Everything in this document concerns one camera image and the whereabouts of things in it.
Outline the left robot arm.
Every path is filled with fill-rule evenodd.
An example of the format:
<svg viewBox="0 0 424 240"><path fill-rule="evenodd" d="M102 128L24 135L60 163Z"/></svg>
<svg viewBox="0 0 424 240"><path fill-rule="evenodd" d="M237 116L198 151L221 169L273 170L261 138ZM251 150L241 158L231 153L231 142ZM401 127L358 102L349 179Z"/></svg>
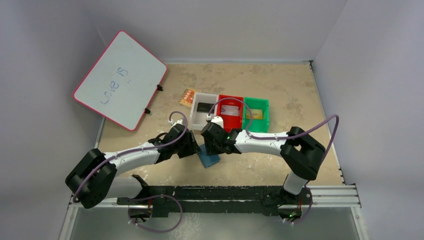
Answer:
<svg viewBox="0 0 424 240"><path fill-rule="evenodd" d="M130 198L138 205L146 203L149 191L145 183L134 177L131 190L118 191L118 176L130 170L155 165L169 160L173 155L180 159L201 152L194 133L181 123L174 123L168 132L147 142L116 152L102 152L98 148L89 150L65 178L66 186L74 194L73 202L86 209L98 205L108 198Z"/></svg>

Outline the blue card holder wallet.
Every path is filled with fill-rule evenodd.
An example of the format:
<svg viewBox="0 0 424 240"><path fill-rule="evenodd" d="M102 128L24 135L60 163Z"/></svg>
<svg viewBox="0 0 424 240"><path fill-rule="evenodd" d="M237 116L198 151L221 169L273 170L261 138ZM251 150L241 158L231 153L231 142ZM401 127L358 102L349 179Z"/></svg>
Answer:
<svg viewBox="0 0 424 240"><path fill-rule="evenodd" d="M221 160L219 155L207 155L206 147L204 144L200 145L199 147L200 152L198 152L197 155L204 168L209 168Z"/></svg>

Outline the red plastic bin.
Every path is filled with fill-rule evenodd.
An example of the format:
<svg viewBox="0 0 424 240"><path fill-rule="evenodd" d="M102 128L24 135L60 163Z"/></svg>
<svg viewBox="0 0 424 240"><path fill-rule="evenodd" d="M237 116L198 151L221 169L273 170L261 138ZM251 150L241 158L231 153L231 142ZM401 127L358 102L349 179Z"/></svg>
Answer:
<svg viewBox="0 0 424 240"><path fill-rule="evenodd" d="M217 104L217 111L216 114L223 119L224 124L224 130L228 133L232 129L241 129L242 128L242 121L243 121L243 113L244 113L244 105L242 102L244 101L243 97L240 96L232 96L232 95L223 95L220 94L218 96L218 99L225 99ZM222 105L233 105L239 107L239 116L229 116L229 115L222 115L221 114L221 106Z"/></svg>

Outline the white plastic bin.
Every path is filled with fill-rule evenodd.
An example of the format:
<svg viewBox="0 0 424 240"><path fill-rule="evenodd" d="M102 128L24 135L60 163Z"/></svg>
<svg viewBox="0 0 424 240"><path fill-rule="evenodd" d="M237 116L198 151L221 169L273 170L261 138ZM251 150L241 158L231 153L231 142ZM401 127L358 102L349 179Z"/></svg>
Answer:
<svg viewBox="0 0 424 240"><path fill-rule="evenodd" d="M199 102L215 104L219 99L218 94L196 92L194 94L193 103L189 116L189 129L192 131L201 131L207 124L207 116L209 113L196 112ZM214 109L212 115L215 115L217 110Z"/></svg>

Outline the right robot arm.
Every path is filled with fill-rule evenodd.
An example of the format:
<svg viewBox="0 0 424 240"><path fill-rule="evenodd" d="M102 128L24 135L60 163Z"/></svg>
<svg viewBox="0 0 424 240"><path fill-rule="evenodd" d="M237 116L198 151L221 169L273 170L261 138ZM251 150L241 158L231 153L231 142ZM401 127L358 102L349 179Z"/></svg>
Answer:
<svg viewBox="0 0 424 240"><path fill-rule="evenodd" d="M287 132L260 133L256 136L242 129L224 130L209 122L200 133L206 154L260 153L282 157L290 168L280 196L288 204L300 198L304 186L317 178L326 155L325 147L302 128L293 126Z"/></svg>

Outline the green plastic bin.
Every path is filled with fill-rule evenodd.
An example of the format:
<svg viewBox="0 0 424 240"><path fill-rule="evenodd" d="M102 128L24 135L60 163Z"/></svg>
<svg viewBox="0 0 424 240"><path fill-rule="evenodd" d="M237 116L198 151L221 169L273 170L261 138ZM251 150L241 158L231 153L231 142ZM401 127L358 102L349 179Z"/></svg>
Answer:
<svg viewBox="0 0 424 240"><path fill-rule="evenodd" d="M249 109L261 109L263 111L263 119L252 119L251 125L248 130L250 132L256 133L267 133L270 125L269 100L245 97L244 102L247 104Z"/></svg>

